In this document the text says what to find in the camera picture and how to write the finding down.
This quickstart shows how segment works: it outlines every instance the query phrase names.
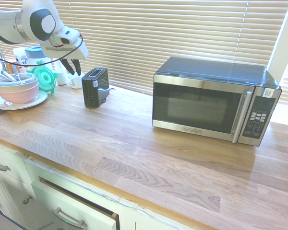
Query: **stainless steel microwave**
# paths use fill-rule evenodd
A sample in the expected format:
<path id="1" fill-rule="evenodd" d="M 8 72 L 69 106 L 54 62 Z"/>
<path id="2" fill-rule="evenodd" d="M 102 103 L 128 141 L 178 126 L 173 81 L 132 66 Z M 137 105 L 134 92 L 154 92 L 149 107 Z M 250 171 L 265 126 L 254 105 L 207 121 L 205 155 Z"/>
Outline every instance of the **stainless steel microwave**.
<path id="1" fill-rule="evenodd" d="M 154 75 L 154 127 L 259 146 L 281 88 L 263 67 L 171 57 Z"/>

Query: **microwave control panel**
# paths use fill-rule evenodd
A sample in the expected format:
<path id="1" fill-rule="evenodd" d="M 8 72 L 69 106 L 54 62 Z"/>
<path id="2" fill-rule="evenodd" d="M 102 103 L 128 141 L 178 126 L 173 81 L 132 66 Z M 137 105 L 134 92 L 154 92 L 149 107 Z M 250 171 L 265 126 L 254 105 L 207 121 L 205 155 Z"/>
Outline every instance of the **microwave control panel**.
<path id="1" fill-rule="evenodd" d="M 275 102 L 275 98 L 256 96 L 251 113 L 247 119 L 247 124 L 243 131 L 243 136 L 247 138 L 259 139 L 263 133 Z"/>

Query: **white cabinet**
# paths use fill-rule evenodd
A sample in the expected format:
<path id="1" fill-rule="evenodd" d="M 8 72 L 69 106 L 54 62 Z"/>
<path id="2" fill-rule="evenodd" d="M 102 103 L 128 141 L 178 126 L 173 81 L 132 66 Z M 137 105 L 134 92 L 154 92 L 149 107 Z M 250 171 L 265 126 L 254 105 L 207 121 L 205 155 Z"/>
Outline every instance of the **white cabinet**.
<path id="1" fill-rule="evenodd" d="M 0 207 L 29 230 L 192 230 L 0 146 Z M 27 204 L 23 200 L 31 196 Z"/>
<path id="2" fill-rule="evenodd" d="M 34 194 L 24 161 L 15 153 L 16 151 L 11 153 L 0 148 L 0 208 L 17 223 L 29 230 L 36 230 L 55 219 L 33 199 L 23 204 L 25 198 Z M 55 223 L 45 230 L 60 226 Z"/>

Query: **white plate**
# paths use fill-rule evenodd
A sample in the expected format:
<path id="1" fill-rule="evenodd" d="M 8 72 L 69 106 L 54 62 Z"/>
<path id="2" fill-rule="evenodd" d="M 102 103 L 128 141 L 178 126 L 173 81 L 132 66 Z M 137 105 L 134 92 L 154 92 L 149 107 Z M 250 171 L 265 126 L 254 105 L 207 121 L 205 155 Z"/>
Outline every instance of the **white plate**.
<path id="1" fill-rule="evenodd" d="M 46 100 L 48 97 L 48 93 L 46 93 L 45 91 L 38 91 L 37 96 L 29 103 L 27 104 L 15 104 L 15 103 L 10 103 L 7 102 L 6 100 L 2 99 L 2 97 L 0 97 L 0 109 L 2 110 L 16 110 L 16 109 L 25 109 L 25 108 L 29 108 L 32 107 L 34 105 L 37 105 L 39 103 L 42 103 L 44 100 Z"/>

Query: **wooden countertop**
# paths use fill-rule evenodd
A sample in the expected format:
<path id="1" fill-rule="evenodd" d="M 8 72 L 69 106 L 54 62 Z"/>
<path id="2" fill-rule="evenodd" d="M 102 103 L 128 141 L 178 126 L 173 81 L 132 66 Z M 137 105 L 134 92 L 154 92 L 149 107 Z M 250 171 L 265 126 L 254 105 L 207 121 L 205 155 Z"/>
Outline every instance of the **wooden countertop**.
<path id="1" fill-rule="evenodd" d="M 55 90 L 0 111 L 0 142 L 192 228 L 288 230 L 288 126 L 233 144 L 152 127 L 151 96 L 118 88 L 88 109 L 82 89 Z"/>

